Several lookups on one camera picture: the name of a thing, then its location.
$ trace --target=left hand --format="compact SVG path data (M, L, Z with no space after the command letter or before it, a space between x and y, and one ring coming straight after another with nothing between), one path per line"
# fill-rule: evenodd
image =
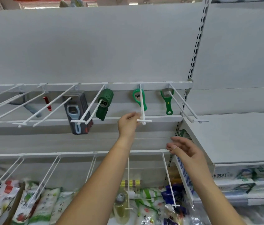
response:
M137 127L137 119L140 119L141 113L129 113L122 116L117 122L119 128L119 137L134 138Z

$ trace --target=hand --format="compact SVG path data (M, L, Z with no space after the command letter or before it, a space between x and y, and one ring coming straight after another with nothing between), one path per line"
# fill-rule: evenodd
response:
M171 139L173 142L167 143L166 149L181 159L196 192L202 184L213 184L204 153L187 138L174 136Z
M135 130L138 125L137 119L139 119L141 113L129 113L122 116L117 122L119 128L119 137L134 138Z

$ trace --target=green bottle opener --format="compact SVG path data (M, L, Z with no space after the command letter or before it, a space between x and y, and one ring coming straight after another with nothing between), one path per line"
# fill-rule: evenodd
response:
M171 109L171 95L170 93L174 94L174 89L172 88L165 88L160 91L162 98L164 99L166 103L166 114L167 115L172 115L172 109Z
M147 105L145 104L145 92L141 89L142 92L142 100L143 100L143 109L147 110ZM135 101L138 103L138 105L141 107L140 105L140 89L135 89L133 91L133 98L135 99Z
M107 114L108 107L111 104L112 98L113 98L113 91L111 91L108 88L104 89L99 94L98 102L100 102L100 100L102 100L102 102L99 105L98 110L95 115L97 118L99 118L102 121L104 121L105 119L105 116Z

